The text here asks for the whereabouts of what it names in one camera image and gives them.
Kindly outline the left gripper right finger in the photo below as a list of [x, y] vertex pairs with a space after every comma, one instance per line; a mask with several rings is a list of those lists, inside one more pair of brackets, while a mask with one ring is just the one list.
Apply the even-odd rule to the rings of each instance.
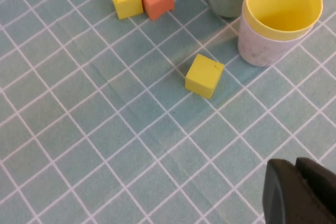
[[306, 158], [296, 159], [295, 167], [308, 185], [314, 223], [335, 223], [335, 173]]

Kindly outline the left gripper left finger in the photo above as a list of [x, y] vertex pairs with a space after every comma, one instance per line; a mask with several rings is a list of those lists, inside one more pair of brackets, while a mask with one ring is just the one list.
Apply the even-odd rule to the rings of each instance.
[[267, 162], [262, 203], [266, 223], [314, 223], [308, 185], [285, 159]]

